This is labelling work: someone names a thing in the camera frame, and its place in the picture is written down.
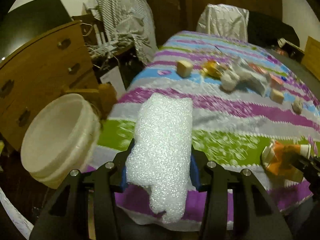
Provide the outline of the white bubble wrap piece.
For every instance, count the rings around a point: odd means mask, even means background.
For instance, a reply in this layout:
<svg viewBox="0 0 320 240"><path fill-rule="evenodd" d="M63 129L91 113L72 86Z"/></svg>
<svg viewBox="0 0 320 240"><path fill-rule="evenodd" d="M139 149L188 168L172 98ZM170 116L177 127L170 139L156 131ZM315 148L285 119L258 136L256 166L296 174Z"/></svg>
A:
<svg viewBox="0 0 320 240"><path fill-rule="evenodd" d="M153 93L138 112L126 180L149 189L150 209L161 213L165 224L178 222L185 212L192 124L191 98Z"/></svg>

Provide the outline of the small crumpled paper ball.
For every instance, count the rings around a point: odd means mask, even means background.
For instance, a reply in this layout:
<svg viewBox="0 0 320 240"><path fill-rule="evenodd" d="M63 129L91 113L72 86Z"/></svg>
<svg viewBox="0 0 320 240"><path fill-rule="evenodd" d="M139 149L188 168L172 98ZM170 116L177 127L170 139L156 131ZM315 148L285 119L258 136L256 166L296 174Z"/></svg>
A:
<svg viewBox="0 0 320 240"><path fill-rule="evenodd" d="M294 102L292 103L292 109L293 111L300 115L302 113L303 110L303 100L300 97L296 97Z"/></svg>

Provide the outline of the beige sponge cube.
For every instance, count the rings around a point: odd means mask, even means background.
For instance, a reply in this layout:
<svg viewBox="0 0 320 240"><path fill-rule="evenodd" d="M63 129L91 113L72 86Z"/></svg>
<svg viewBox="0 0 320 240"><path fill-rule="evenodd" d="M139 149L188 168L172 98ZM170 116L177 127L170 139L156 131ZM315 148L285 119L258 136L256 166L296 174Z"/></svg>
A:
<svg viewBox="0 0 320 240"><path fill-rule="evenodd" d="M191 72L193 71L193 64L185 61L185 60L180 60L177 61L177 66L176 66L176 73L182 77L182 78L187 78L191 75Z"/></svg>
<svg viewBox="0 0 320 240"><path fill-rule="evenodd" d="M278 104L282 104L284 101L284 94L281 91L272 88L270 91L270 99Z"/></svg>

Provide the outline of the light wooden furniture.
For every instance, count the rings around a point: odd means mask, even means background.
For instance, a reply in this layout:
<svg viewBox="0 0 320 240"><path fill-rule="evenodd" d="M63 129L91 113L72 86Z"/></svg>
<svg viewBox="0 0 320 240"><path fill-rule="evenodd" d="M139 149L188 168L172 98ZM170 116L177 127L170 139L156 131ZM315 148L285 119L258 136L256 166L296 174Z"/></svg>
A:
<svg viewBox="0 0 320 240"><path fill-rule="evenodd" d="M312 74L319 79L320 75L320 42L312 37L308 37L304 56L302 58L304 65Z"/></svg>

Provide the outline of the white wifi router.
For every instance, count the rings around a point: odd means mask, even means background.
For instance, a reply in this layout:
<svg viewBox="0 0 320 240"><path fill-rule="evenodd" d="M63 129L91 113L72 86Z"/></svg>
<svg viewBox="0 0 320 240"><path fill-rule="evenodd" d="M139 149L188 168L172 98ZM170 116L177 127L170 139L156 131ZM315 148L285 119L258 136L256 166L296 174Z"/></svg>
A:
<svg viewBox="0 0 320 240"><path fill-rule="evenodd" d="M88 36L92 32L95 33L97 44L86 44L91 59L97 59L99 57L106 57L108 59L112 58L116 53L116 45L118 42L107 42L105 39L104 32L99 31L98 26L96 24L90 24L90 30L86 35L84 35L84 37Z"/></svg>

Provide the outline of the red flat packet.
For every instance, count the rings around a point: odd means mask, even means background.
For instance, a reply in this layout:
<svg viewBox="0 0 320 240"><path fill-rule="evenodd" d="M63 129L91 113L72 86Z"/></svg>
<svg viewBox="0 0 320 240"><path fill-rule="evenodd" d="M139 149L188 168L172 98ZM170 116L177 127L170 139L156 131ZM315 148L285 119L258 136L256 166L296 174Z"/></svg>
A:
<svg viewBox="0 0 320 240"><path fill-rule="evenodd" d="M282 89L283 84L284 84L284 81L283 81L281 78L279 78L279 77L271 74L271 73L270 73L269 71L267 71L265 68L263 68L263 67L261 67L261 66L259 66L259 65L257 65L257 64L249 63L248 65L249 65L255 72L264 75L264 76L267 78L267 80L268 80L271 88L274 88L274 89L277 89L277 90L281 90L281 89Z"/></svg>

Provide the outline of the white plastic bucket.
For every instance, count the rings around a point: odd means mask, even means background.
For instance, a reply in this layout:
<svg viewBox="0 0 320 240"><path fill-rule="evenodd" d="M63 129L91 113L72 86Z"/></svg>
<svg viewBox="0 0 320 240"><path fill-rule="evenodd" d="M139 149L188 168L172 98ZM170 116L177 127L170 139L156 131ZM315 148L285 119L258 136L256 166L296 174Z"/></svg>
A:
<svg viewBox="0 0 320 240"><path fill-rule="evenodd" d="M36 180L57 189L73 170L85 172L100 135L100 120L79 94L48 104L28 127L21 147L23 167Z"/></svg>

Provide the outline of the white plastic snack bag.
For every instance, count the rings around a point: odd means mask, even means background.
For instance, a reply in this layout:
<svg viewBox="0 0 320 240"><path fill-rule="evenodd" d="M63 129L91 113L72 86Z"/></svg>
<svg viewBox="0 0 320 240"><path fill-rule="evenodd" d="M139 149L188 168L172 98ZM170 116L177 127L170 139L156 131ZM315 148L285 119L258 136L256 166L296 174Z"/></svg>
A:
<svg viewBox="0 0 320 240"><path fill-rule="evenodd" d="M265 96L269 82L265 74L260 74L249 66L248 62L242 58L237 58L232 62L232 69L255 92L258 92L262 97Z"/></svg>

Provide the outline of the black flat screen television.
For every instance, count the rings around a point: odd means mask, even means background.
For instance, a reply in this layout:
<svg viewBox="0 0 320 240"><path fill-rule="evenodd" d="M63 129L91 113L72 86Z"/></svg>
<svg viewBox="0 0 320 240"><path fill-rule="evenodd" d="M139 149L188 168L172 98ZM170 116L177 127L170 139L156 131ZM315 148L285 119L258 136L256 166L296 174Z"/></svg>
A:
<svg viewBox="0 0 320 240"><path fill-rule="evenodd" d="M33 38L71 21L61 0L33 0L17 7L1 22L1 61Z"/></svg>

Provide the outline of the brown wooden dresser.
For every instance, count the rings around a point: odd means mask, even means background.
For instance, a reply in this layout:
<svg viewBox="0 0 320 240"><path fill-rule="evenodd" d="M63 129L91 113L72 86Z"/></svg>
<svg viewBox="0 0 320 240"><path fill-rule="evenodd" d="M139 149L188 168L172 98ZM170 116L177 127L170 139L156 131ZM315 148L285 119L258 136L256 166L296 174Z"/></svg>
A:
<svg viewBox="0 0 320 240"><path fill-rule="evenodd" d="M54 28L1 63L1 135L19 150L33 118L64 89L97 88L81 21Z"/></svg>

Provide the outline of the white product box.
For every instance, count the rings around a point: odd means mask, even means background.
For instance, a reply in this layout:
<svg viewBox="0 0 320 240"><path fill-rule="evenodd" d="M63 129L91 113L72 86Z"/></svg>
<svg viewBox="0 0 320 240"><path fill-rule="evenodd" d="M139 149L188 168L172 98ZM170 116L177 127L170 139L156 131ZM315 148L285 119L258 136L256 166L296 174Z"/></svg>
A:
<svg viewBox="0 0 320 240"><path fill-rule="evenodd" d="M117 99L120 99L121 96L126 92L118 66L113 67L107 73L102 75L100 77L100 81L102 84L110 83L114 87L116 90Z"/></svg>

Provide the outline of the black bedding pile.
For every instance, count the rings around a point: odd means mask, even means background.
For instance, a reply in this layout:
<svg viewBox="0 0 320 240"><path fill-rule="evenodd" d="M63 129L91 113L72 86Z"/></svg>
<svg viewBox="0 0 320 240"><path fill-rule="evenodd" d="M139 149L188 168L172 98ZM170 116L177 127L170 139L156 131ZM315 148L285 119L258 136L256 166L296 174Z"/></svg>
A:
<svg viewBox="0 0 320 240"><path fill-rule="evenodd" d="M248 43L260 47L277 46L281 38L300 46L300 40L292 26L259 12L249 11L247 32Z"/></svg>

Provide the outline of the wooden chair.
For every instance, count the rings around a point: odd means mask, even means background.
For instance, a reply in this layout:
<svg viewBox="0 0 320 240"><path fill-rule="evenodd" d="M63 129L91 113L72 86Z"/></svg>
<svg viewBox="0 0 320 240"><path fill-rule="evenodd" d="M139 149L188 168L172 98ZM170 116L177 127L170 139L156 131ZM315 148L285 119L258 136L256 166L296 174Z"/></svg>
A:
<svg viewBox="0 0 320 240"><path fill-rule="evenodd" d="M79 94L90 102L98 111L100 119L107 119L113 106L117 103L117 93L110 84L99 84L97 88L68 88L63 87L61 94Z"/></svg>

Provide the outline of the grey striped hanging cloth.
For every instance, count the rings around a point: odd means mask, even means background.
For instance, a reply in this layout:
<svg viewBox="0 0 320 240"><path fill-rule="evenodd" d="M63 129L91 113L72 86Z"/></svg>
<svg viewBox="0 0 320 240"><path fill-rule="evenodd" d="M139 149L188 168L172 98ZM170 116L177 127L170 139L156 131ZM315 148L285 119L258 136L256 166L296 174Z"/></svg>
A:
<svg viewBox="0 0 320 240"><path fill-rule="evenodd" d="M146 0L87 0L85 6L103 22L111 41L132 44L144 64L153 60L158 48L153 15Z"/></svg>

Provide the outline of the colourful striped bedspread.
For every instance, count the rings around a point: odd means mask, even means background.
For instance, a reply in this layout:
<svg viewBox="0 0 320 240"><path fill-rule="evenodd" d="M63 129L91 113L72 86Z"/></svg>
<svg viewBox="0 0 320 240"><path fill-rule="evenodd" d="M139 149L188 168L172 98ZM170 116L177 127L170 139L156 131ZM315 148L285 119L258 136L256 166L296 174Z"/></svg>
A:
<svg viewBox="0 0 320 240"><path fill-rule="evenodd" d="M201 67L207 61L231 63L237 58L281 78L283 103L245 87L227 94L220 89L219 80L201 75ZM180 60L194 66L187 78L176 73ZM226 169L250 169L280 211L290 211L311 197L307 181L276 181L267 175L260 165L260 155L273 139L286 144L311 144L311 152L319 152L319 104L314 95L263 48L191 31L168 39L153 61L134 78L103 125L89 169L98 168L127 149L139 109L153 93L191 98L193 146ZM292 109L297 96L303 100L300 115Z"/></svg>

